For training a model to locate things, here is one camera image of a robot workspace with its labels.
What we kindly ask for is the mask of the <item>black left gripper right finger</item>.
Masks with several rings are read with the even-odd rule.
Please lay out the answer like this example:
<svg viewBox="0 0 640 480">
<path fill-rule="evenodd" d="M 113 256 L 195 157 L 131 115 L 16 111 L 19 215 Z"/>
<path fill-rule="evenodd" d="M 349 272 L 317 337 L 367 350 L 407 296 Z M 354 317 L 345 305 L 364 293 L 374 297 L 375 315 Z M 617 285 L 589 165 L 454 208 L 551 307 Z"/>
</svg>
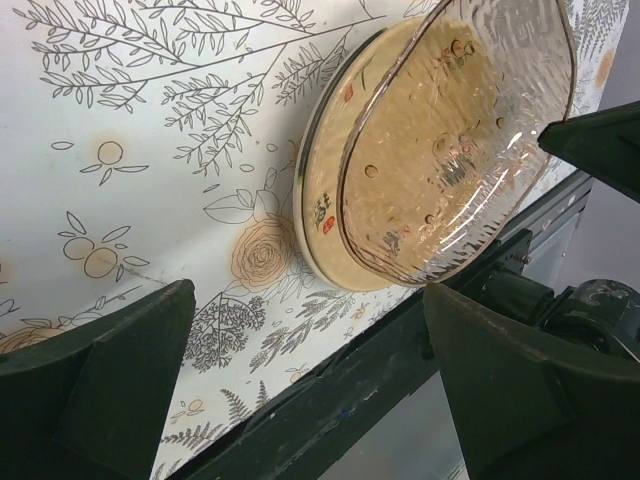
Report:
<svg viewBox="0 0 640 480">
<path fill-rule="evenodd" d="M 636 479 L 639 365 L 504 317 L 443 284 L 425 318 L 472 479 Z"/>
</svg>

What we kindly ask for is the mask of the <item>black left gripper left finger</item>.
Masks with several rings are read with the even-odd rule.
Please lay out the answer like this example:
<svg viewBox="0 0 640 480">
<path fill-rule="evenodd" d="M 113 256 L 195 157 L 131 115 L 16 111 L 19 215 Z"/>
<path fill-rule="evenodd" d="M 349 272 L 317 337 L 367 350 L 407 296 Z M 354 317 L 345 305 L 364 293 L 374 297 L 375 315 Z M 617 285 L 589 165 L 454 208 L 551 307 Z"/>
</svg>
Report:
<svg viewBox="0 0 640 480">
<path fill-rule="evenodd" d="M 4 479 L 147 479 L 181 368 L 195 287 L 1 357 Z"/>
</svg>

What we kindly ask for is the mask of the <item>cream gold-rimmed small plate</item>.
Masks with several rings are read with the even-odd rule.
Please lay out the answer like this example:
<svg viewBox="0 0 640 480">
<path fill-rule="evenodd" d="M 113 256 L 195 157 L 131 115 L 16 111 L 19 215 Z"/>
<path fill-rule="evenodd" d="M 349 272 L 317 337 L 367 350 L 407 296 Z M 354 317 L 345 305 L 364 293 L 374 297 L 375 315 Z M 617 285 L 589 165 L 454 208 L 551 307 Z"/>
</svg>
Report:
<svg viewBox="0 0 640 480">
<path fill-rule="evenodd" d="M 360 266 L 342 243 L 338 177 L 357 117 L 424 20 L 413 17 L 385 27 L 348 54 L 330 75 L 301 140 L 293 188 L 296 236 L 313 273 L 336 289 L 371 292 L 391 286 Z"/>
</svg>

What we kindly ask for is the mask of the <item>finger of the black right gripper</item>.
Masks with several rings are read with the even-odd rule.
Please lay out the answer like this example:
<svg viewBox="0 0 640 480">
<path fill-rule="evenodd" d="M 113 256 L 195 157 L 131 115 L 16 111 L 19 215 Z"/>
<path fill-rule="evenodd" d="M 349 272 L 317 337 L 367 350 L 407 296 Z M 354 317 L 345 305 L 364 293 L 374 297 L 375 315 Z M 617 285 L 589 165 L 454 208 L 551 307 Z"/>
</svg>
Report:
<svg viewBox="0 0 640 480">
<path fill-rule="evenodd" d="M 553 122 L 539 135 L 538 145 L 638 202 L 639 118 L 640 103 L 635 101 Z"/>
</svg>

